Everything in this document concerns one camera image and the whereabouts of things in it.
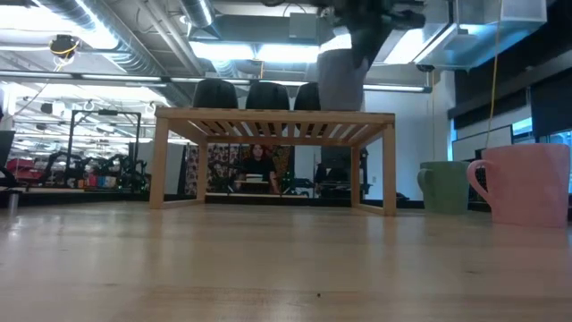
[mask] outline green mug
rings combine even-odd
[[[462,214],[468,206],[468,162],[424,162],[417,175],[425,209],[439,214]]]

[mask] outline white board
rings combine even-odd
[[[453,161],[465,161],[475,158],[475,152],[486,144],[486,132],[456,140],[453,142]],[[489,148],[512,145],[512,126],[505,126],[491,131]]]

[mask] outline wooden leg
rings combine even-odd
[[[359,147],[352,147],[351,148],[351,206],[357,207],[360,203],[360,183],[359,183],[359,159],[360,159],[360,148]]]
[[[206,172],[208,167],[208,144],[198,146],[198,170],[197,170],[197,200],[205,200],[206,195]]]
[[[161,209],[164,201],[164,172],[167,164],[167,140],[169,139],[169,120],[157,118],[155,141],[153,146],[153,167],[151,169],[151,209]]]
[[[383,210],[386,216],[397,215],[397,183],[395,157],[395,127],[383,130]]]

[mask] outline black shirt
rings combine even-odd
[[[276,172],[274,161],[269,158],[255,160],[253,157],[244,159],[244,174],[262,174],[262,180],[270,182],[270,173]]]

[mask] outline black metal frame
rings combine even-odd
[[[119,112],[119,111],[113,111],[113,110],[99,110],[99,111],[84,111],[84,110],[73,110],[71,111],[71,122],[70,122],[70,138],[68,139],[68,153],[67,156],[65,158],[65,171],[64,171],[64,181],[67,182],[69,177],[68,177],[68,171],[70,169],[70,163],[72,161],[71,155],[72,155],[72,144],[73,144],[73,130],[75,129],[76,126],[80,125],[81,122],[83,122],[83,120],[90,116],[91,114],[99,114],[99,115],[105,115],[105,116],[117,116],[119,114],[121,115],[135,115],[137,116],[137,130],[135,133],[135,147],[133,149],[133,162],[132,164],[135,165],[137,162],[137,157],[139,154],[139,134],[141,131],[141,113],[139,112]],[[80,118],[78,120],[78,122],[75,122],[75,115],[76,114],[84,114],[84,116],[82,118]],[[133,168],[131,169],[131,179],[133,179],[135,177],[135,172],[137,170],[136,166],[133,166]],[[131,185],[131,192],[134,192],[134,187]]]

